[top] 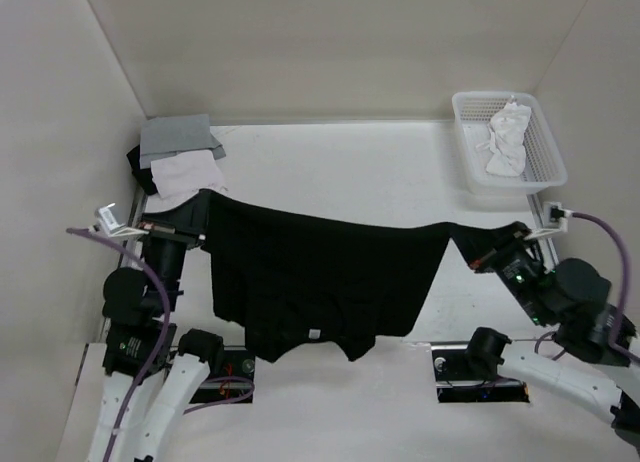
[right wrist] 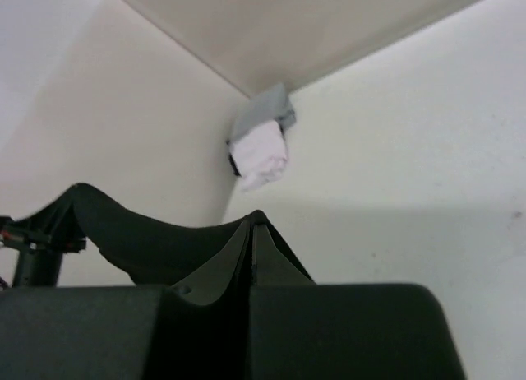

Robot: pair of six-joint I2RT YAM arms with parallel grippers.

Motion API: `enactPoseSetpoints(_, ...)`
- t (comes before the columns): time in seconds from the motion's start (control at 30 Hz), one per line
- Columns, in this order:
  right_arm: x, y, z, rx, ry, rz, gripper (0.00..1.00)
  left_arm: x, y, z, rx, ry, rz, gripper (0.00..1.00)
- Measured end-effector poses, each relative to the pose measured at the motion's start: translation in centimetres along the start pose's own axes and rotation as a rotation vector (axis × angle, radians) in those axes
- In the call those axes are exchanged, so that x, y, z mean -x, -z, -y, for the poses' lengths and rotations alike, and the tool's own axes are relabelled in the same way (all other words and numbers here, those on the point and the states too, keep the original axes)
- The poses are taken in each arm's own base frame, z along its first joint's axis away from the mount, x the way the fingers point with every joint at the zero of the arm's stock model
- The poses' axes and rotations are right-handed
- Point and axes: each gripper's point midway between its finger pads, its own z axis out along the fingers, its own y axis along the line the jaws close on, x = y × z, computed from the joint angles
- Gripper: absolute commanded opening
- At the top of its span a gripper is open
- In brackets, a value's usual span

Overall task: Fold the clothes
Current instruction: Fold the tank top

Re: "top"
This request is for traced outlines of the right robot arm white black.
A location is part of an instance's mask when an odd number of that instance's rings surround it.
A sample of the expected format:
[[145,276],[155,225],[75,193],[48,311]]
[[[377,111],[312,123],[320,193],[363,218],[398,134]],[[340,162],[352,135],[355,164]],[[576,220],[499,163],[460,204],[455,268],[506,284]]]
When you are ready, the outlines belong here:
[[622,304],[608,302],[610,282],[589,263],[568,258],[545,267],[540,242],[565,231],[560,215],[548,228],[516,222],[505,235],[477,250],[468,264],[494,273],[537,326],[555,327],[551,339],[599,371],[583,374],[537,353],[527,354],[488,327],[475,330],[464,352],[473,376],[492,382],[516,379],[582,407],[608,424],[627,444],[639,445],[639,334]]

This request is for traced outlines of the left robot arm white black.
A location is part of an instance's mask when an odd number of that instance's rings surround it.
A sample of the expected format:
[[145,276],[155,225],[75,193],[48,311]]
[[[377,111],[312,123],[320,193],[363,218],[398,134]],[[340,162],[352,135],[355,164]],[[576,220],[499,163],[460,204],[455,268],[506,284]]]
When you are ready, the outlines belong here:
[[123,263],[103,285],[109,330],[90,461],[162,460],[199,385],[223,372],[220,337],[192,329],[177,338],[170,320],[186,254],[204,242],[210,196],[202,190],[174,209],[142,215],[134,227],[111,228],[111,210],[100,214],[98,239]]

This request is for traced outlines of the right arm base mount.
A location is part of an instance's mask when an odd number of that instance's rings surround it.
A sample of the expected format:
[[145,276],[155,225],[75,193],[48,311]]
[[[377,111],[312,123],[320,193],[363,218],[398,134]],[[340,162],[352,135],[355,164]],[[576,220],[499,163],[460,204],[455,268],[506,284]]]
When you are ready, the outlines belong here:
[[504,377],[482,379],[465,357],[465,344],[434,344],[431,357],[440,403],[529,403],[524,382]]

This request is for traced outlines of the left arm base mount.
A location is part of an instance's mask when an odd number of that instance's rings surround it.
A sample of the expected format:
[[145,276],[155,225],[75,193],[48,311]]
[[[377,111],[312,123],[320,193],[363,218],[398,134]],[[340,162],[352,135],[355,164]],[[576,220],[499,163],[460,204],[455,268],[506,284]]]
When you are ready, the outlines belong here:
[[251,390],[256,371],[255,355],[242,346],[226,346],[222,362],[200,385],[191,404],[208,404],[241,398]]

